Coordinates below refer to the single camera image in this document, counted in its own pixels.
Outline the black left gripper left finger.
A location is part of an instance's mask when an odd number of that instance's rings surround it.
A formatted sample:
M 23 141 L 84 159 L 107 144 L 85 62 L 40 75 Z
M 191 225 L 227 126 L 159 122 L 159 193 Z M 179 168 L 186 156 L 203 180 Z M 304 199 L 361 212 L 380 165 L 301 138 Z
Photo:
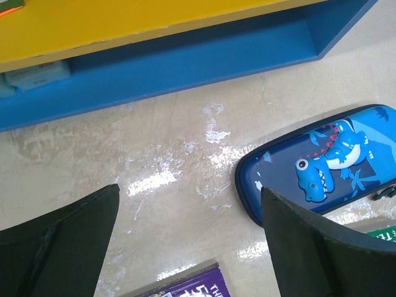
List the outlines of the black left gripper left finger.
M 1 231 L 1 296 L 93 296 L 119 209 L 107 185 Z

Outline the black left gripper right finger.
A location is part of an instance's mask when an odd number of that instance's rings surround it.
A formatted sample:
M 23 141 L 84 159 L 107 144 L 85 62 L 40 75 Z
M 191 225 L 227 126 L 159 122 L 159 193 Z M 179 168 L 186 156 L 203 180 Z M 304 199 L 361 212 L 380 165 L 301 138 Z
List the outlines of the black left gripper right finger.
M 395 243 L 261 191 L 263 228 L 282 296 L 395 296 Z

